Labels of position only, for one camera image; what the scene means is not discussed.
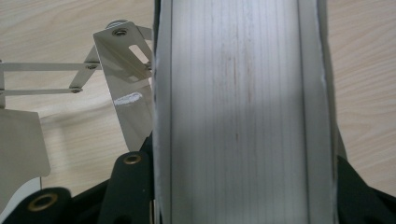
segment wood grain surface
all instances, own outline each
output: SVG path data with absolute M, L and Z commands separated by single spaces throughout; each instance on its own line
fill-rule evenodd
M 0 0 L 0 59 L 82 63 L 92 34 L 116 19 L 152 24 L 153 1 Z M 338 122 L 352 165 L 367 183 L 396 196 L 396 2 L 329 0 Z M 74 73 L 6 73 L 6 88 L 65 88 Z M 75 195 L 109 178 L 126 152 L 105 78 L 79 94 L 7 98 L 7 108 L 39 113 L 51 174 L 43 187 Z

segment wooden table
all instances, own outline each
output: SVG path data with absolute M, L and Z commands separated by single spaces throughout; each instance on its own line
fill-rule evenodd
M 3 62 L 82 63 L 92 34 L 116 19 L 152 24 L 153 1 L 0 0 Z M 352 165 L 396 196 L 396 2 L 329 0 L 338 122 Z M 9 73 L 8 89 L 65 88 L 75 73 Z M 51 174 L 44 188 L 78 194 L 109 178 L 127 151 L 101 71 L 79 94 L 8 97 L 7 108 L 37 111 Z

